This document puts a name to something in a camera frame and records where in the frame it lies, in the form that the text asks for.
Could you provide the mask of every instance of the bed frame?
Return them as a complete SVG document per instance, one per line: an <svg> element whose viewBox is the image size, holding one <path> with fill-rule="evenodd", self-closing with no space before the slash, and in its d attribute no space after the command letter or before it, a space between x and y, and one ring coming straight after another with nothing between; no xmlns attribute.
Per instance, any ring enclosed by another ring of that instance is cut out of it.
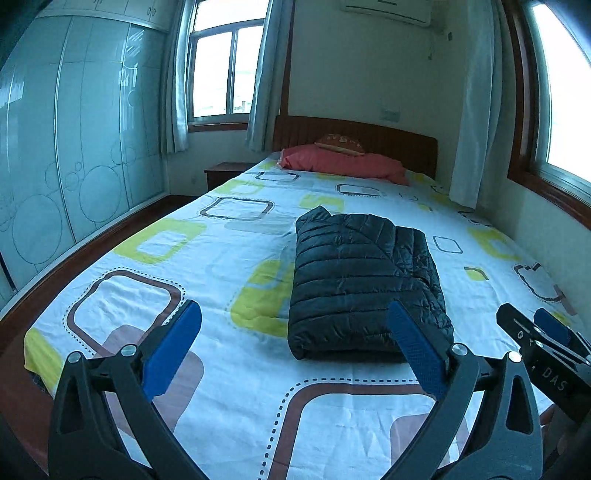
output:
<svg viewBox="0 0 591 480"><path fill-rule="evenodd" d="M312 144L326 134L353 137L367 153L400 160L405 168L435 178L437 140L382 125L312 116L278 115L275 119L273 151Z"/></svg>

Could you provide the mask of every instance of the patterned bedsheet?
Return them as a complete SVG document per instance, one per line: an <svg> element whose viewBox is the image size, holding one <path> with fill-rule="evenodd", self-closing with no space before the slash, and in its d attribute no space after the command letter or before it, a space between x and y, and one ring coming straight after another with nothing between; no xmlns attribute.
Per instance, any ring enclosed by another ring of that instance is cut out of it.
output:
<svg viewBox="0 0 591 480"><path fill-rule="evenodd" d="M166 394L154 400L189 455L216 479L378 479L433 400L407 364L295 360L287 316L295 220L323 205L373 213L425 232L455 340L501 357L516 348L495 323L512 303L582 330L544 269L430 178L387 181L281 170L270 157L129 238L81 273L25 338L26 367L51 393L66 356L105 356L140 341L185 299L203 326ZM474 395L446 462L466 442ZM549 401L537 392L539 408ZM130 454L145 462L116 399Z"/></svg>

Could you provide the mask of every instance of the black puffer jacket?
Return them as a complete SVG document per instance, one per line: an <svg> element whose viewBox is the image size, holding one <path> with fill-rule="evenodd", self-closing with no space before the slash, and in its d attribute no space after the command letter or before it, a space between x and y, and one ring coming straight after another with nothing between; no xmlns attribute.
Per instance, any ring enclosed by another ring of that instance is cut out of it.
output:
<svg viewBox="0 0 591 480"><path fill-rule="evenodd" d="M288 343L311 352L400 353L385 318L399 300L453 342L453 326L425 235L374 215L317 207L295 223L297 250Z"/></svg>

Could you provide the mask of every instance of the window glass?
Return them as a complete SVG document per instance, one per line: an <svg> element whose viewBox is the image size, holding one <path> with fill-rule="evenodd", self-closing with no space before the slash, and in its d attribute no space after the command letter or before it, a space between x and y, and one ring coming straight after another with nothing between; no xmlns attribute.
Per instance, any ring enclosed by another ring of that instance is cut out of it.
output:
<svg viewBox="0 0 591 480"><path fill-rule="evenodd" d="M204 0L199 3L193 31L267 16L269 0Z"/></svg>
<svg viewBox="0 0 591 480"><path fill-rule="evenodd" d="M238 32L233 113L250 113L251 111L261 38L262 27L243 28Z"/></svg>
<svg viewBox="0 0 591 480"><path fill-rule="evenodd" d="M533 13L550 87L548 163L591 182L591 65L546 5L534 6Z"/></svg>
<svg viewBox="0 0 591 480"><path fill-rule="evenodd" d="M193 83L193 116L224 115L232 33L197 42Z"/></svg>

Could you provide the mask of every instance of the nightstand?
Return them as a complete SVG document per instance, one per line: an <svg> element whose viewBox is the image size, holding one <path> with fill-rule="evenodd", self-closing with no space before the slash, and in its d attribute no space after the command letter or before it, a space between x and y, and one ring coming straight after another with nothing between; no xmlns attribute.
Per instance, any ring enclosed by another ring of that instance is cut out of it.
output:
<svg viewBox="0 0 591 480"><path fill-rule="evenodd" d="M228 180L238 177L241 173L252 168L256 163L224 162L205 170L207 175L207 191L211 192L214 188L223 185Z"/></svg>

